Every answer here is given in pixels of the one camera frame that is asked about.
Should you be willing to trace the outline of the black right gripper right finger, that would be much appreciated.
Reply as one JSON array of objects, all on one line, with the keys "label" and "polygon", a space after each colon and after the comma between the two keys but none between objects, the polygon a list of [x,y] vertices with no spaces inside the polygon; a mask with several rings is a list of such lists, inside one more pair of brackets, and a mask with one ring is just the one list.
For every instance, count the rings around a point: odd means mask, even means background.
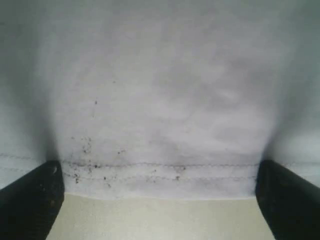
[{"label": "black right gripper right finger", "polygon": [[276,240],[320,238],[319,187],[272,160],[263,160],[255,197]]}]

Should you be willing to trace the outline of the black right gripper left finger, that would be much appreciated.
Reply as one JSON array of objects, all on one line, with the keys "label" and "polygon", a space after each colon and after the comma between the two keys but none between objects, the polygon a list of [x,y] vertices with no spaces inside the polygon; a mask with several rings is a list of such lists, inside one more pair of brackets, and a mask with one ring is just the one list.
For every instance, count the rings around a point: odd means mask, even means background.
[{"label": "black right gripper left finger", "polygon": [[0,238],[45,240],[60,212],[65,185],[59,161],[47,161],[0,191]]}]

